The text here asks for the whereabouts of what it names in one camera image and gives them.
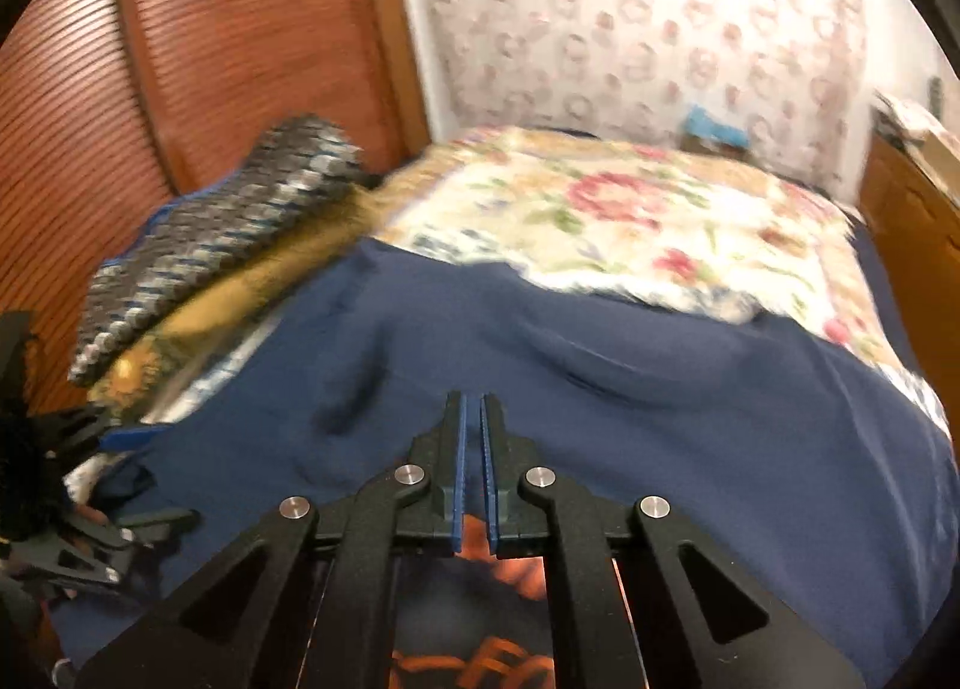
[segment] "triangular cutout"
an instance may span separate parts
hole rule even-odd
[[[83,556],[72,552],[72,550],[61,550],[56,557],[56,564],[68,570],[83,570],[83,572],[87,573],[95,569],[92,562],[86,561]]]
[[[267,556],[266,546],[245,556],[217,585],[184,610],[179,619],[181,625],[218,645],[229,643],[267,566]]]
[[[693,543],[680,546],[680,564],[690,581],[710,635],[724,645],[766,627],[770,617]]]

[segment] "wooden nightstand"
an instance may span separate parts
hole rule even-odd
[[[910,343],[960,446],[960,212],[917,163],[875,134],[860,211]]]

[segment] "navy blue bedsheet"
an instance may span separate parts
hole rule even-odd
[[[894,290],[890,284],[890,278],[887,276],[887,270],[880,259],[880,253],[877,252],[877,245],[874,238],[870,236],[870,230],[852,215],[850,218],[853,225],[853,249],[856,250],[856,259],[860,262],[860,269],[863,270],[864,277],[867,278],[867,285],[874,294],[874,304],[877,306],[877,315],[880,317],[880,325],[883,326],[883,334],[886,334],[890,347],[901,360],[901,363],[911,372],[923,376],[920,369],[920,361],[917,360],[917,354],[913,352],[910,346],[910,338],[906,334],[904,320],[899,314],[894,298]]]
[[[235,379],[107,482],[116,493],[146,468],[155,486],[124,510],[205,518],[144,585],[169,592],[284,497],[354,491],[454,388],[496,393],[512,432],[594,493],[669,498],[871,687],[947,595],[960,508],[949,441],[846,351],[786,318],[728,326],[551,293],[502,264],[451,266],[371,240],[306,284]],[[474,469],[478,515],[479,486]],[[482,564],[435,569],[405,577],[405,654],[469,659],[490,635],[548,648],[544,603],[491,590]],[[141,610],[84,596],[54,619],[82,662]]]

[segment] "patterned wallpaper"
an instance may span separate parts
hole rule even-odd
[[[960,78],[940,50],[937,54],[937,75],[943,83],[944,110],[940,122],[952,134],[960,134]]]
[[[691,106],[831,189],[866,56],[863,0],[428,0],[462,126],[673,143]]]

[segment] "folded blanket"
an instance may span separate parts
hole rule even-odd
[[[162,408],[261,310],[371,230],[366,195],[347,189],[346,197],[304,217],[251,262],[178,307],[114,360],[90,389],[90,401],[124,423]]]
[[[358,149],[314,115],[261,136],[240,169],[148,221],[133,247],[90,284],[69,379],[89,385],[139,334],[282,230],[343,198],[361,175]]]

